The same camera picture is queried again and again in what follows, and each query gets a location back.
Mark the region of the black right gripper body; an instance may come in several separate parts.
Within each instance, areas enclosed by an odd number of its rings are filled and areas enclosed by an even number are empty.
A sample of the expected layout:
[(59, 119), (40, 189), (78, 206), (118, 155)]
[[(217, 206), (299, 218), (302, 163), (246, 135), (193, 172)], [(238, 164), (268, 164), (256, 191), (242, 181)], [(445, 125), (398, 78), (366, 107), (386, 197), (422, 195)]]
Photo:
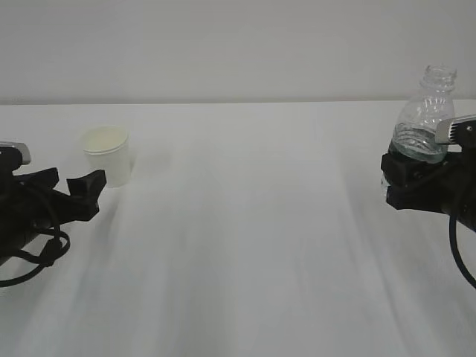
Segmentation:
[(440, 163), (440, 212), (447, 216), (457, 200), (457, 221), (475, 232), (475, 148), (448, 152)]

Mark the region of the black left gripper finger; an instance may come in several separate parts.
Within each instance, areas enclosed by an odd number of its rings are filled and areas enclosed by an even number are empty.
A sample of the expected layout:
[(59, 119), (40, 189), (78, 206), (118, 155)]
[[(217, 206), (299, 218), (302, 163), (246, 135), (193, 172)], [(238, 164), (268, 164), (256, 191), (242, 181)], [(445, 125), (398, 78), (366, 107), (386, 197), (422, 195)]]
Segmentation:
[(61, 225), (74, 221), (88, 222), (99, 212), (97, 201), (106, 186), (104, 170), (95, 170), (79, 178), (68, 178), (69, 194), (54, 189), (59, 181), (57, 169), (46, 169), (44, 174), (45, 195)]
[(59, 173), (56, 167), (40, 170), (34, 173), (21, 174), (13, 177), (13, 192), (18, 193), (25, 187), (52, 193), (59, 182)]

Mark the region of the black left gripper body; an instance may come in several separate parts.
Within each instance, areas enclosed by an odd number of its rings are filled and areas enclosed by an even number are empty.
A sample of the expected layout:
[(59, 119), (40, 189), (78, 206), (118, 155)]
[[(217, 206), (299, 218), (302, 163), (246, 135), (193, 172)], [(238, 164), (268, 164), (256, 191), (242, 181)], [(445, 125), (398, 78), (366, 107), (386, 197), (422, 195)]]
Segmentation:
[(1, 264), (52, 227), (51, 215), (37, 196), (46, 198), (45, 193), (27, 187), (14, 193), (14, 171), (1, 165)]

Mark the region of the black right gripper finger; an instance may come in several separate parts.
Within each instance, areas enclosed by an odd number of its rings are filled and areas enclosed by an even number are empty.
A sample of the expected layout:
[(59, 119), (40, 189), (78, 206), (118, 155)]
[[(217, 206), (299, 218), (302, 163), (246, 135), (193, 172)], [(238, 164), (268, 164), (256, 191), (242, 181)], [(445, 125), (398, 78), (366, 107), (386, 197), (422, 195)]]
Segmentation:
[(381, 159), (383, 177), (392, 187), (414, 188), (435, 180), (452, 168), (452, 163), (442, 161), (429, 164), (409, 158), (399, 152), (387, 152)]
[(420, 210), (450, 214), (456, 195), (456, 176), (443, 174), (422, 176), (413, 181), (397, 183), (385, 176), (389, 184), (386, 202), (397, 210)]

